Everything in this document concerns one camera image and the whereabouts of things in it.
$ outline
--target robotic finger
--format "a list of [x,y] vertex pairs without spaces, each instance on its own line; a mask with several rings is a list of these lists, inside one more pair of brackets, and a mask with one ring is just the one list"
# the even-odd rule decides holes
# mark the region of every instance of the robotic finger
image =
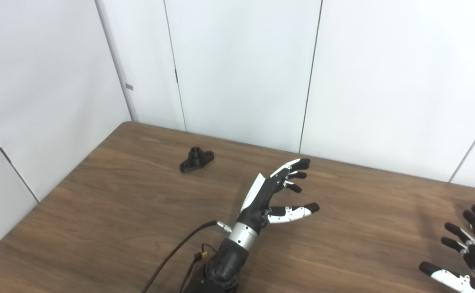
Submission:
[[468,275],[462,276],[455,271],[442,269],[429,262],[422,262],[418,267],[422,273],[437,280],[438,282],[453,288],[460,293],[475,293],[475,278]]
[[272,206],[268,214],[268,222],[271,224],[287,223],[308,217],[320,210],[319,204],[312,202],[304,206]]
[[447,222],[445,223],[444,225],[445,229],[451,233],[453,233],[454,235],[458,236],[458,238],[460,238],[460,240],[467,246],[469,245],[475,245],[475,240],[474,238],[467,232],[465,232],[465,230],[463,230],[462,228],[456,226],[455,224],[451,223],[451,222]]

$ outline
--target cable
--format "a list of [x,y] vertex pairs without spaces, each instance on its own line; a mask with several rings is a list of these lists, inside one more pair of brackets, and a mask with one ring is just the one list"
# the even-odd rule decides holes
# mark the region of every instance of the cable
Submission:
[[205,247],[205,246],[208,246],[210,249],[212,249],[212,251],[213,251],[214,253],[217,253],[217,250],[215,250],[215,248],[213,248],[213,247],[212,247],[210,244],[208,244],[208,243],[203,243],[203,244],[201,245],[201,252],[204,252],[204,247]]
[[192,269],[194,268],[194,265],[198,262],[199,260],[195,259],[192,260],[192,263],[190,264],[190,267],[188,267],[187,274],[185,275],[185,278],[183,279],[183,282],[181,283],[181,287],[179,288],[179,293],[183,292],[183,287],[185,287],[185,283],[187,283],[188,277],[192,273]]
[[146,291],[149,289],[152,282],[154,282],[154,279],[156,279],[156,277],[158,276],[161,269],[163,269],[163,267],[165,266],[165,263],[167,263],[167,261],[169,261],[170,258],[172,258],[172,256],[181,248],[181,246],[183,246],[183,244],[185,244],[197,232],[203,230],[204,228],[208,228],[210,226],[215,226],[215,225],[217,225],[217,221],[210,221],[210,222],[204,223],[203,225],[199,226],[196,230],[192,231],[192,233],[190,233],[185,239],[183,239],[183,241],[181,241],[181,243],[179,243],[177,247],[174,248],[174,250],[163,260],[163,262],[158,267],[158,269],[156,269],[156,271],[154,272],[154,274],[152,275],[152,277],[146,284],[145,288],[141,291],[141,293],[146,293]]

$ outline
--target white robotic hand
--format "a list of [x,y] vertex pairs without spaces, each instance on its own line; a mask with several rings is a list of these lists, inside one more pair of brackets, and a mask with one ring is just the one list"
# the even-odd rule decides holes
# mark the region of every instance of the white robotic hand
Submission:
[[[475,204],[472,206],[471,210],[472,211],[464,211],[464,218],[471,225],[471,229],[475,236]],[[468,267],[475,275],[475,238],[453,223],[445,223],[445,228],[460,238],[461,242],[455,241],[451,238],[442,237],[442,244],[455,249],[460,253]],[[475,293],[475,278],[473,276],[462,276],[459,273],[442,269],[441,267],[429,262],[422,262],[419,269],[438,282],[453,288],[455,291],[461,293]]]

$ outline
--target robotic hand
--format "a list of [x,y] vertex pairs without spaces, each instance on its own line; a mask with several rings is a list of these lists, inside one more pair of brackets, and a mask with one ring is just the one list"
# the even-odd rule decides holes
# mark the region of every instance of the robotic hand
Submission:
[[236,224],[230,228],[218,225],[230,232],[221,243],[215,256],[190,280],[186,293],[235,293],[249,250],[256,237],[268,223],[295,221],[319,211],[316,203],[304,206],[269,206],[271,197],[284,188],[297,193],[302,189],[291,181],[292,178],[306,178],[305,170],[310,167],[310,159],[299,158],[285,163],[268,178],[259,174],[246,195]]
[[[472,211],[464,211],[464,218],[471,225],[471,229],[475,236],[475,204],[472,206],[471,210]],[[442,237],[442,244],[459,252],[475,275],[475,239],[453,223],[445,223],[445,228],[460,238],[461,242]],[[455,289],[455,291],[461,293],[475,293],[474,277],[468,275],[462,276],[459,273],[442,269],[441,267],[429,262],[422,262],[419,269],[438,282]]]

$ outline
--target wooden table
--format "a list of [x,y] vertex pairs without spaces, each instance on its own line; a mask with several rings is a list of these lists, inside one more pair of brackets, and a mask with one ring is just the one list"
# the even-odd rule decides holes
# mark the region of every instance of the wooden table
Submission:
[[[192,146],[215,160],[189,174]],[[133,122],[122,124],[0,242],[0,293],[139,293],[160,262],[200,224],[233,225],[259,172],[299,155]],[[243,293],[451,292],[418,271],[422,260],[468,272],[440,244],[462,224],[475,189],[312,158],[301,194],[319,213],[269,225],[241,278]],[[150,293],[175,293],[209,228],[165,266]]]

